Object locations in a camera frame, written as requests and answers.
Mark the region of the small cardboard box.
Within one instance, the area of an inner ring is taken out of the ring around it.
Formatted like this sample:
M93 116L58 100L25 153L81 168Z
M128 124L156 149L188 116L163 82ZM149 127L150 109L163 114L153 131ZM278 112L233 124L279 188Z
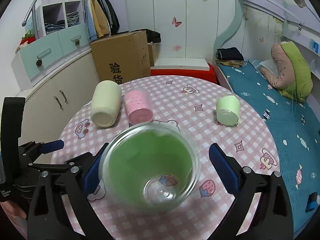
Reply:
M148 43L150 66L154 67L159 57L160 43Z

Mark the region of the pink felt-wrapped cup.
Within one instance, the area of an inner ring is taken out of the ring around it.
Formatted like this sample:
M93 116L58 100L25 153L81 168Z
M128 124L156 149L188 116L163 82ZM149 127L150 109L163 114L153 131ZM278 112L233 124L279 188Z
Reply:
M123 97L126 116L131 125L153 120L150 93L143 88L129 90Z

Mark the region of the black folded clothes on bed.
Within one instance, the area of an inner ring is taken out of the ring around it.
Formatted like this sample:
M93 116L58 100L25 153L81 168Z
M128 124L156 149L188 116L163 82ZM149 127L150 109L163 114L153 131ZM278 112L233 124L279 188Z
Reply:
M221 61L244 61L242 53L236 47L217 49L216 58Z

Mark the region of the purple open shelf unit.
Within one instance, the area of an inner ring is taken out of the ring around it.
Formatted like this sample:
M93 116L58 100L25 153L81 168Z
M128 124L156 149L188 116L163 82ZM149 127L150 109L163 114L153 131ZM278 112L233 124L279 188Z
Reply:
M11 67L20 90L31 89L63 57L89 43L82 0L35 0Z

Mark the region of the hanging clothes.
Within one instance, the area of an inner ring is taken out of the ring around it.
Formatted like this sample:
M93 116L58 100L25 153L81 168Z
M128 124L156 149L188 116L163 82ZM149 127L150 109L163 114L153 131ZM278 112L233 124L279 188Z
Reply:
M118 33L120 23L116 11L109 0L81 1L90 42Z

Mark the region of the white wardrobe with butterflies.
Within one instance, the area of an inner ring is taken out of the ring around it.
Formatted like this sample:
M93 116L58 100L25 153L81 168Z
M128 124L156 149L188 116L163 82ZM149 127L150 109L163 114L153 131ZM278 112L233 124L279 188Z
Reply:
M214 58L214 43L231 23L235 0L125 0L129 30L161 35L162 58Z

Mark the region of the cream felt-wrapped cup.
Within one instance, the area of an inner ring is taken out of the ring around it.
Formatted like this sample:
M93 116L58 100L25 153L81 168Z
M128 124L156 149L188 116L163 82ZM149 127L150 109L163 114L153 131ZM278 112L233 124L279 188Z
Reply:
M91 120L102 128L111 127L116 122L121 104L121 88L111 81L98 83L91 103Z

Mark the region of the white pillow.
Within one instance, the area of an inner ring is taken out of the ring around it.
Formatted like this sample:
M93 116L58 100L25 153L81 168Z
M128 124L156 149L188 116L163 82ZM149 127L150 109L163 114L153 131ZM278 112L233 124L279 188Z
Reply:
M279 70L277 63L274 59L268 59L265 61L261 61L260 65L264 68L266 68L269 72L271 72L274 76L279 76Z

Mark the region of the white low cabinet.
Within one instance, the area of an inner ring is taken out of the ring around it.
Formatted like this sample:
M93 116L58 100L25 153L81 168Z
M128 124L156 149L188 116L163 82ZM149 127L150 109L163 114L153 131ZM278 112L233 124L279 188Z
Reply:
M92 99L98 83L91 52L51 74L26 98L19 144L59 139L71 118Z

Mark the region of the black and blue device on bed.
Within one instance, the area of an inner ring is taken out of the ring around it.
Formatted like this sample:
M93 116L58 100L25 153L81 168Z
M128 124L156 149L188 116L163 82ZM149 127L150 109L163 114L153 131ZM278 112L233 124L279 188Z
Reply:
M313 192L308 197L308 202L306 205L306 213L313 211L318 206L317 203L317 192Z

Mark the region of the large cardboard box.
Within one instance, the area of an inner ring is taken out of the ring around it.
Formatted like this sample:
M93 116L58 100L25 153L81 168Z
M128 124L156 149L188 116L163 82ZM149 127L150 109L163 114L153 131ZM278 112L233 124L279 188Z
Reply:
M151 75L145 31L105 37L90 47L100 81L122 84Z

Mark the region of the black clothes in box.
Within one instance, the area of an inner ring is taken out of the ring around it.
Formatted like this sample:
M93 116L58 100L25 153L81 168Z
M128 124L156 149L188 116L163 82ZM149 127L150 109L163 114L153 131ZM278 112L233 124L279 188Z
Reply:
M145 31L148 43L161 43L161 34L150 29L138 29L137 31Z

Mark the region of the green and pink folded quilt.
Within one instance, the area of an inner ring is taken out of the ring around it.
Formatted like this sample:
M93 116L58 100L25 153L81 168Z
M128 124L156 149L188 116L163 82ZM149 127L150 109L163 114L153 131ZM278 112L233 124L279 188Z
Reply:
M313 83L310 68L298 47L293 42L274 44L271 56L278 74L272 73L262 62L259 70L264 78L282 96L304 103Z

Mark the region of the red stool with white top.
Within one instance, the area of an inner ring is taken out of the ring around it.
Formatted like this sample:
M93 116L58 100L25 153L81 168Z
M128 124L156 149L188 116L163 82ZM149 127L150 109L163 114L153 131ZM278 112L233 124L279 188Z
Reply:
M151 75L179 75L217 83L213 66L205 59L159 58L151 67Z

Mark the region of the light green mug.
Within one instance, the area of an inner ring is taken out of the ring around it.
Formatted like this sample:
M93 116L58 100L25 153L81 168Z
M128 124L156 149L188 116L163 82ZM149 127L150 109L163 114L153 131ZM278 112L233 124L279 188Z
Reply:
M240 119L240 101L234 95L219 98L216 102L217 121L225 126L236 126Z

